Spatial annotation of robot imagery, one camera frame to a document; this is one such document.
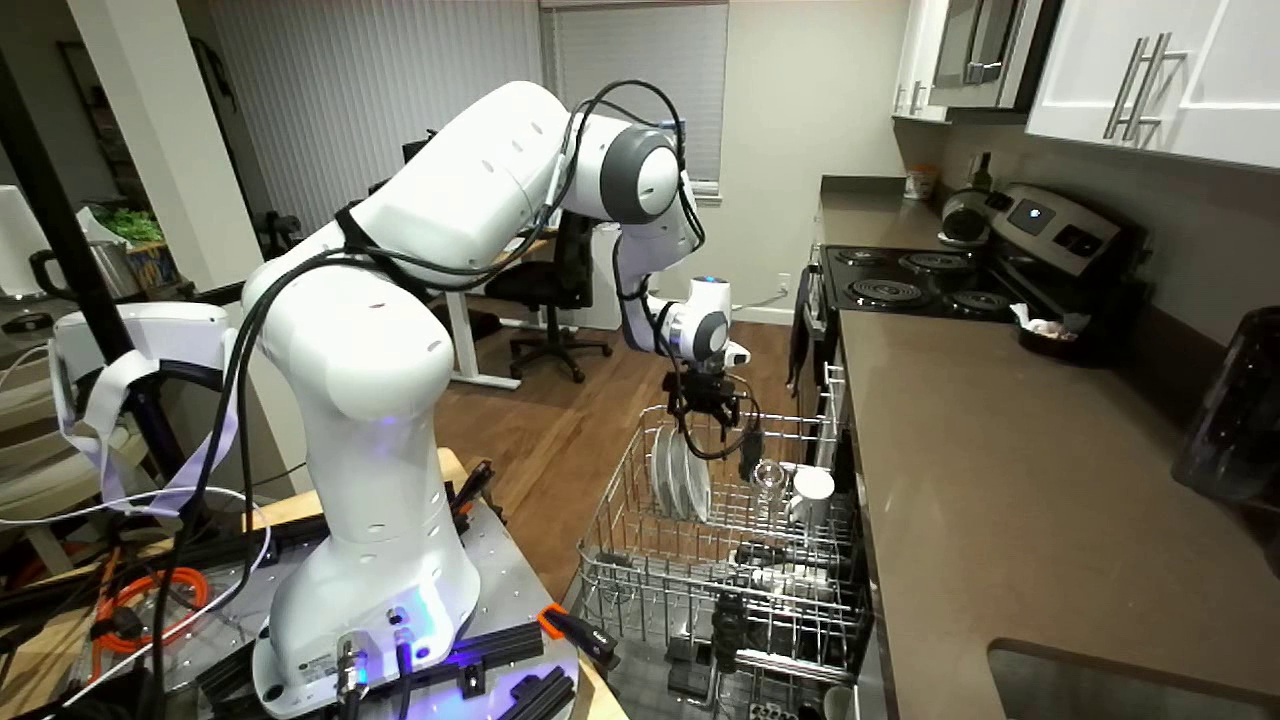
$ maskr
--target office chair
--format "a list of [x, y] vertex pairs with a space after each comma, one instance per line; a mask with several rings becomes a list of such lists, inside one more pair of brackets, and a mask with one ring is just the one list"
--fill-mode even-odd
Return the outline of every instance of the office chair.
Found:
[[602, 339], [574, 339], [558, 329], [558, 306], [589, 306], [592, 303], [592, 228], [589, 214], [558, 214], [556, 253], [552, 259], [524, 259], [494, 278], [486, 278], [483, 297], [514, 301], [529, 306], [542, 306], [542, 337], [520, 337], [513, 339], [513, 377], [520, 377], [524, 364], [552, 355], [569, 366], [569, 377], [578, 383], [585, 371], [574, 366], [572, 353], [595, 346], [611, 353]]

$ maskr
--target cabinet handle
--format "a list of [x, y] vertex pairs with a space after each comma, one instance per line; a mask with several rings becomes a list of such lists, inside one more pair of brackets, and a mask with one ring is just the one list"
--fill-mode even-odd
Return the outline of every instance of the cabinet handle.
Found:
[[1172, 33], [1161, 33], [1161, 34], [1156, 34], [1156, 48], [1153, 48], [1153, 56], [1147, 56], [1143, 82], [1137, 87], [1137, 100], [1133, 100], [1133, 110], [1128, 110], [1128, 123], [1123, 123], [1123, 140], [1137, 140], [1137, 129], [1138, 129], [1138, 123], [1161, 123], [1161, 119], [1143, 119], [1143, 115], [1147, 115], [1147, 100], [1153, 100], [1161, 64], [1167, 59], [1167, 41], [1172, 41]]
[[1147, 34], [1133, 41], [1133, 51], [1128, 51], [1128, 64], [1123, 64], [1121, 90], [1111, 100], [1111, 115], [1108, 115], [1103, 140], [1111, 140], [1121, 123], [1133, 123], [1133, 115], [1123, 115], [1123, 100], [1133, 90], [1137, 66], [1143, 66], [1143, 56], [1147, 56]]

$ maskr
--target kitchen counter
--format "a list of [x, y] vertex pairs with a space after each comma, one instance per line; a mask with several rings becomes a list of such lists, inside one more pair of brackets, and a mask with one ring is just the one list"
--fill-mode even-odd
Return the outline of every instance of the kitchen counter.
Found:
[[843, 313], [859, 490], [904, 720], [991, 720], [994, 641], [1280, 692], [1280, 580], [1172, 480], [1179, 431], [1007, 325]]

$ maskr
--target wire rack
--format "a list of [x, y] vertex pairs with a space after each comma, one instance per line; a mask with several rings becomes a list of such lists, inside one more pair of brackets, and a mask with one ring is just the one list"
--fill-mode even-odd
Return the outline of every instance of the wire rack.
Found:
[[827, 682], [852, 682], [867, 637], [855, 505], [791, 487], [823, 419], [763, 412], [761, 426], [756, 467], [702, 458], [702, 521], [660, 499], [663, 408], [638, 412], [602, 487], [572, 605], [620, 641], [611, 687], [632, 715], [801, 715]]

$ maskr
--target cabinet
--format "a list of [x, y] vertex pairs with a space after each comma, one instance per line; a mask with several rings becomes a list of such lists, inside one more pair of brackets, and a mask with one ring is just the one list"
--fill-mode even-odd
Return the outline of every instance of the cabinet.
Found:
[[1211, 44], [1172, 115], [1172, 153], [1280, 169], [1276, 29], [1276, 0], [1226, 0], [1221, 7]]
[[893, 115], [944, 119], [949, 107], [931, 100], [937, 51], [944, 44], [949, 0], [907, 0], [907, 22], [896, 64]]
[[1167, 148], [1224, 0], [1070, 0], [1054, 22], [1030, 134]]
[[1276, 29], [1276, 0], [1070, 0], [1026, 133], [1280, 169]]

